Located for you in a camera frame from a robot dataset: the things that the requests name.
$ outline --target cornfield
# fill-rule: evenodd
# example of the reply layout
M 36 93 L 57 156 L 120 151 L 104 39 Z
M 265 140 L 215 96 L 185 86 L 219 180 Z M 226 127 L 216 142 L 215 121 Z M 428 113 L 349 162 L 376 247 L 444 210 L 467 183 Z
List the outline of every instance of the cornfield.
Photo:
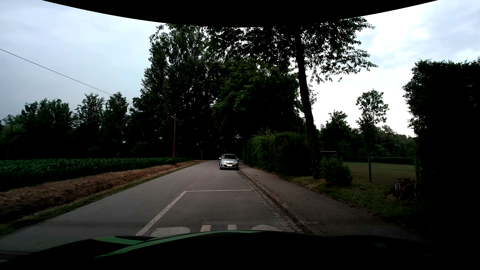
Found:
M 105 172 L 144 169 L 171 162 L 171 158 L 0 160 L 0 191 L 61 181 Z M 191 158 L 175 158 L 186 162 Z

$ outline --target metal fence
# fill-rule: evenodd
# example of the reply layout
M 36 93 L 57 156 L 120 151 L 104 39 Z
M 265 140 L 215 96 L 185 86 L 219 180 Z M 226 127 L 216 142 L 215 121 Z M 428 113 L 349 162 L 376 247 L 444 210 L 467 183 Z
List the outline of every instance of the metal fence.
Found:
M 418 178 L 415 158 L 337 157 L 348 165 L 353 179 L 392 185 L 398 178 Z

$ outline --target sky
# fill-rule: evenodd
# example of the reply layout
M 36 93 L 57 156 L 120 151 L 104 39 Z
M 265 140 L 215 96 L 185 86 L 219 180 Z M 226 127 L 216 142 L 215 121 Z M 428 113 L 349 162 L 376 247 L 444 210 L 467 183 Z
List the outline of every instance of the sky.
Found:
M 415 136 L 402 89 L 419 60 L 464 62 L 480 56 L 480 1 L 437 0 L 364 16 L 375 29 L 357 32 L 356 48 L 378 67 L 357 74 L 333 75 L 317 84 L 312 107 L 315 124 L 334 110 L 348 115 L 352 128 L 361 116 L 357 97 L 375 89 L 388 104 L 386 123 L 395 132 Z M 66 7 L 41 0 L 0 0 L 0 49 L 129 101 L 140 96 L 144 69 L 150 66 L 149 36 L 162 23 L 141 21 Z M 85 94 L 108 94 L 0 50 L 0 119 L 16 115 L 25 103 L 61 99 L 74 110 Z

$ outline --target asphalt road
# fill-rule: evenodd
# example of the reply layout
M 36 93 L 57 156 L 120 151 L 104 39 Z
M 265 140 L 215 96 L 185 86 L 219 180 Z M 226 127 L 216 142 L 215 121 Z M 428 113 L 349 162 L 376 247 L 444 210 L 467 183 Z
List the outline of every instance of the asphalt road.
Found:
M 212 160 L 179 170 L 0 239 L 0 251 L 35 252 L 112 235 L 163 236 L 282 230 L 237 171 Z

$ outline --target soccer goal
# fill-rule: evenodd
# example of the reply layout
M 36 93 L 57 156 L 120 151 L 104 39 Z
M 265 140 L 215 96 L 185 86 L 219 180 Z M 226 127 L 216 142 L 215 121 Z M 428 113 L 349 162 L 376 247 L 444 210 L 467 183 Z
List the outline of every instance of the soccer goal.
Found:
M 329 159 L 331 157 L 336 158 L 336 151 L 320 151 L 319 157 L 326 158 L 326 159 Z

